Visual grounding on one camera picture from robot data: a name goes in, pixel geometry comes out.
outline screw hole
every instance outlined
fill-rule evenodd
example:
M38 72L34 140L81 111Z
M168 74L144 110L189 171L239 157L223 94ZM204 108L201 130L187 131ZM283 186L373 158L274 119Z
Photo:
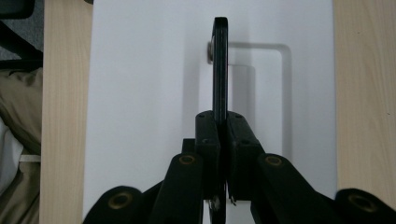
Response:
M242 139L241 143L244 145L248 145L248 144L250 144L250 141L247 139Z
M108 206L112 209L121 209L132 202L132 194L127 191L120 192L108 200Z
M195 158L193 156L181 156L178 161L183 165L190 165L195 162Z
M347 197L351 203L353 203L355 206L359 207L359 209L368 212L368 213L373 213L377 210L377 207L375 204L364 198L363 196L360 196L358 194L351 194Z
M282 160L276 156L265 157L265 161L273 166L280 166L282 164Z

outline wooden table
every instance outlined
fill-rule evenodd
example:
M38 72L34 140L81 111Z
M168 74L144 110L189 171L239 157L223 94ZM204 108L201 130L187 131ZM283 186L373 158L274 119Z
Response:
M81 223L92 6L45 3L40 223ZM338 187L396 209L396 1L334 0Z

